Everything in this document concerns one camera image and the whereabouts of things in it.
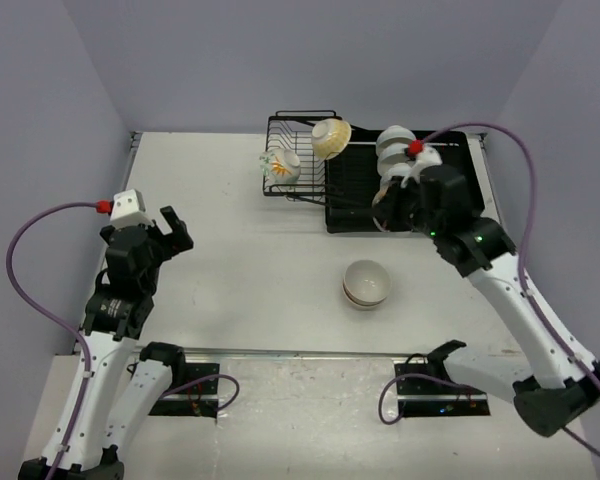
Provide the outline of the beige floral bowl back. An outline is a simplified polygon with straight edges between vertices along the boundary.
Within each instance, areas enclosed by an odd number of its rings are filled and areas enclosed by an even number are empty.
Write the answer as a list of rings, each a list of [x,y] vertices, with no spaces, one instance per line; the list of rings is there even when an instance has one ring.
[[[372,220],[381,232],[390,231],[390,220],[392,217],[392,204],[387,200],[390,185],[383,185],[375,194],[372,200]]]

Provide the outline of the beige floral bowl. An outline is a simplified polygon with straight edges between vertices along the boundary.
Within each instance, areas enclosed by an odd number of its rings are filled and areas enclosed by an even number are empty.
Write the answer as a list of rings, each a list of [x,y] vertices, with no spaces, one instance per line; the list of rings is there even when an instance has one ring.
[[[392,217],[392,204],[387,200],[390,185],[383,185],[375,194],[372,200],[372,220],[381,232],[390,231],[390,220]]]
[[[369,259],[351,263],[344,271],[343,283],[355,297],[368,302],[387,299],[392,287],[388,271],[380,263]]]
[[[378,306],[380,306],[386,300],[386,298],[382,298],[379,301],[374,301],[374,302],[363,301],[363,300],[355,297],[351,293],[351,291],[347,288],[345,283],[342,284],[342,291],[343,291],[345,298],[348,300],[348,302],[354,308],[356,308],[358,310],[373,310],[373,309],[377,308]]]

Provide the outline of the beige floral bowl front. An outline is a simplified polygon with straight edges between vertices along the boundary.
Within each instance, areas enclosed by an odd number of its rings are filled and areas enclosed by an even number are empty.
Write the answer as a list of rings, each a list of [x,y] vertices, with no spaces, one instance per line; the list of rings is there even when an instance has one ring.
[[[386,300],[386,298],[382,298],[379,301],[374,301],[374,302],[363,301],[363,300],[355,297],[351,293],[351,291],[347,288],[345,283],[342,284],[342,291],[343,291],[345,298],[348,300],[348,302],[354,308],[356,308],[358,310],[373,310],[373,309],[377,308],[378,306],[380,306]]]

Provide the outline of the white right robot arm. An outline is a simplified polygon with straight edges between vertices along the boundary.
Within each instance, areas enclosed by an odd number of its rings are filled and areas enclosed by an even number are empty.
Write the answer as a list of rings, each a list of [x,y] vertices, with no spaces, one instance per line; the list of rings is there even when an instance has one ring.
[[[600,400],[600,360],[579,343],[533,286],[503,227],[473,208],[465,177],[448,165],[394,176],[372,208],[400,231],[429,237],[438,255],[488,301],[518,343],[520,363],[481,356],[459,340],[427,354],[436,392],[474,388],[513,404],[536,434],[567,430]]]

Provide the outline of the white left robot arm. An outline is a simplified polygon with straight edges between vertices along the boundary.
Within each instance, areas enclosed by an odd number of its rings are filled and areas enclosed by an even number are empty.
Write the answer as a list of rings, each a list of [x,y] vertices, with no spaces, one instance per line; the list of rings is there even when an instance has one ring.
[[[160,210],[167,234],[142,210],[125,212],[120,201],[93,207],[110,217],[100,231],[106,267],[81,328],[70,330],[81,345],[80,365],[59,423],[40,456],[21,465],[21,479],[122,478],[124,457],[155,402],[187,383],[182,348],[152,343],[141,352],[134,379],[116,393],[153,309],[162,264],[194,246],[186,224],[170,206]]]

